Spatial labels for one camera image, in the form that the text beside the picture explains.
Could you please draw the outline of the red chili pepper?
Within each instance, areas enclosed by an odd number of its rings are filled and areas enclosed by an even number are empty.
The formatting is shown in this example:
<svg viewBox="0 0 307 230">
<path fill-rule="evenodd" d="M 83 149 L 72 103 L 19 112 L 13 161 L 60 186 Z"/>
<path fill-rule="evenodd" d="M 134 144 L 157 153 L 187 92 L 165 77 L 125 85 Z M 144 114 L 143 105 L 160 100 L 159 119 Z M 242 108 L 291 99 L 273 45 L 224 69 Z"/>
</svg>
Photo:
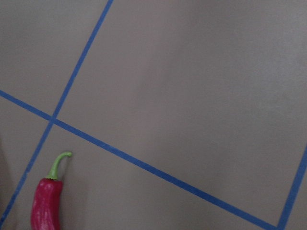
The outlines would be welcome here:
<svg viewBox="0 0 307 230">
<path fill-rule="evenodd" d="M 60 230 L 59 208 L 63 182 L 59 180 L 58 169 L 62 159 L 71 157 L 66 151 L 55 158 L 46 177 L 36 187 L 30 224 L 33 230 Z"/>
</svg>

